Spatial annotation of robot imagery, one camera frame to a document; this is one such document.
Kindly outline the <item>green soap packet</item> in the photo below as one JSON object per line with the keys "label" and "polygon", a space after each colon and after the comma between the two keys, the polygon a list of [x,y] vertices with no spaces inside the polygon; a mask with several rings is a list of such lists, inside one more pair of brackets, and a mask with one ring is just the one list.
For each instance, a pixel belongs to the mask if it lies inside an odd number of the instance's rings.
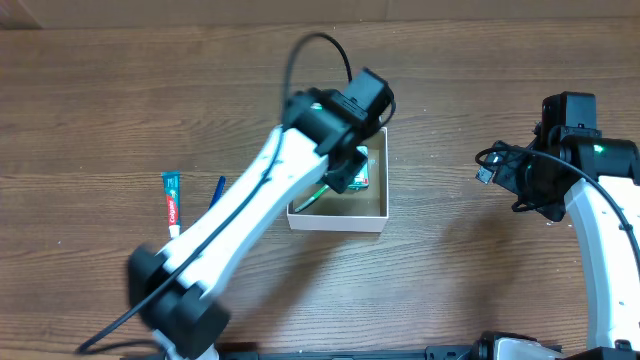
{"label": "green soap packet", "polygon": [[348,186],[349,191],[364,191],[369,187],[368,147],[359,145],[356,149],[365,157],[363,166]]}

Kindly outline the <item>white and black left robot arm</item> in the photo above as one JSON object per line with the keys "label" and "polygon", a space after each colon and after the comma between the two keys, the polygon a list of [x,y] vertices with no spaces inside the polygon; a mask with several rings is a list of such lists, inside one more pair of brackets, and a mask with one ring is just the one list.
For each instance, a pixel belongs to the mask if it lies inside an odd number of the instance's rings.
{"label": "white and black left robot arm", "polygon": [[360,144],[394,105],[388,83],[367,68],[344,91],[296,93],[259,155],[199,220],[157,253],[140,246],[130,255],[129,302],[160,358],[216,358],[214,344],[230,320],[217,299],[240,260],[311,185],[348,189],[367,161]]}

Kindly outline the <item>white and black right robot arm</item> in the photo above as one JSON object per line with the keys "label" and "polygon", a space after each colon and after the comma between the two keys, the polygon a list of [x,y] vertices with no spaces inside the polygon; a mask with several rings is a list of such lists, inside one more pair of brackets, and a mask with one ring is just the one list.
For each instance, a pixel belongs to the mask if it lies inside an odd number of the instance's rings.
{"label": "white and black right robot arm", "polygon": [[503,141],[479,151],[476,177],[516,195],[515,212],[570,218],[579,243],[588,328],[580,359],[639,356],[639,149],[606,138],[596,98],[562,92],[542,102],[525,147]]}

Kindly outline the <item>green white toothbrush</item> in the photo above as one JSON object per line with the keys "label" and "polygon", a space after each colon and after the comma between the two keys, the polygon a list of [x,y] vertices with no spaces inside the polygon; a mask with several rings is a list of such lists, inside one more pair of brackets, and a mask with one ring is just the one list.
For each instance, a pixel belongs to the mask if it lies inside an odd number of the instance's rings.
{"label": "green white toothbrush", "polygon": [[303,203],[301,203],[297,207],[295,207],[293,212],[294,213],[300,213],[300,212],[304,211],[305,209],[307,209],[308,207],[313,205],[329,189],[330,189],[330,187],[328,185],[323,185],[312,196],[310,196],[307,200],[305,200]]}

